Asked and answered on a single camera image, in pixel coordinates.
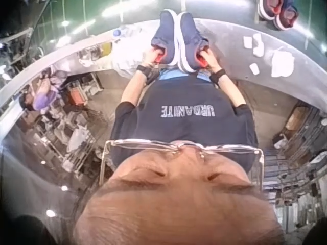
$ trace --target shoe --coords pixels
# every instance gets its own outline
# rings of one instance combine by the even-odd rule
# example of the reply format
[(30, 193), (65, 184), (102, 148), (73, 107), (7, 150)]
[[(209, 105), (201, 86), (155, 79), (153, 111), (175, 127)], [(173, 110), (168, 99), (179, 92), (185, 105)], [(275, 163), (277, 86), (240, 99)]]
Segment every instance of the shoe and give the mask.
[(265, 20), (273, 20), (280, 14), (283, 0), (259, 0), (258, 14)]
[(208, 63), (199, 53), (209, 47), (209, 41), (196, 28), (192, 14), (183, 12), (178, 15), (176, 36), (180, 51), (178, 67), (191, 73), (206, 68)]
[(175, 20), (177, 14), (170, 9), (165, 9), (160, 14), (160, 26), (151, 40), (154, 48), (163, 51), (155, 60), (156, 63), (176, 65), (178, 62), (179, 47), (175, 35)]
[(276, 16), (274, 25), (280, 30), (288, 30), (294, 26), (299, 14), (294, 0), (284, 0), (281, 13)]

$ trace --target cardboard box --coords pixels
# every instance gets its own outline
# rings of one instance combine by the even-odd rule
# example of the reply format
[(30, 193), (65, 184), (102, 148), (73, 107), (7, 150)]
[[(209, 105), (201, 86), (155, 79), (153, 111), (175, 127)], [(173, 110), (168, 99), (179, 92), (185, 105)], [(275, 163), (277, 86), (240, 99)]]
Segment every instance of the cardboard box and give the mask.
[(306, 119), (309, 109), (307, 107), (296, 107), (285, 126), (288, 130), (297, 131)]

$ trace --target hand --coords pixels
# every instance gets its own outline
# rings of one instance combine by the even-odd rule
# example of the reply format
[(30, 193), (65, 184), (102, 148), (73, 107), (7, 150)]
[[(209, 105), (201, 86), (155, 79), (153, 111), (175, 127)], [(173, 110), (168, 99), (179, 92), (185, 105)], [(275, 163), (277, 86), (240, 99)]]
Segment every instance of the hand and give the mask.
[(210, 48), (201, 51), (200, 55), (206, 60), (206, 62), (208, 62), (209, 69), (212, 73), (216, 73), (222, 69)]
[(142, 66), (149, 67), (154, 66), (155, 60), (158, 58), (159, 55), (164, 54), (160, 49), (151, 48), (149, 51), (146, 52), (144, 61), (142, 62)]

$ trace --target wristwatch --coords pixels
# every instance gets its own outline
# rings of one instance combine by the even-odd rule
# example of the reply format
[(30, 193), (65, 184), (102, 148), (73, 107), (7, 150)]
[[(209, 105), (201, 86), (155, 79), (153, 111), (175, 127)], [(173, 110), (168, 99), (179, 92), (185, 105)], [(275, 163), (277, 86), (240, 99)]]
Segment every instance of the wristwatch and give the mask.
[(226, 72), (224, 69), (219, 70), (216, 73), (212, 73), (210, 76), (210, 81), (214, 84), (218, 85), (219, 79), (223, 76), (226, 75)]
[(152, 71), (152, 68), (151, 67), (145, 67), (145, 66), (142, 66), (142, 65), (139, 65), (136, 70), (139, 70), (140, 72), (142, 72), (146, 78), (148, 79), (150, 74), (151, 74), (151, 71)]

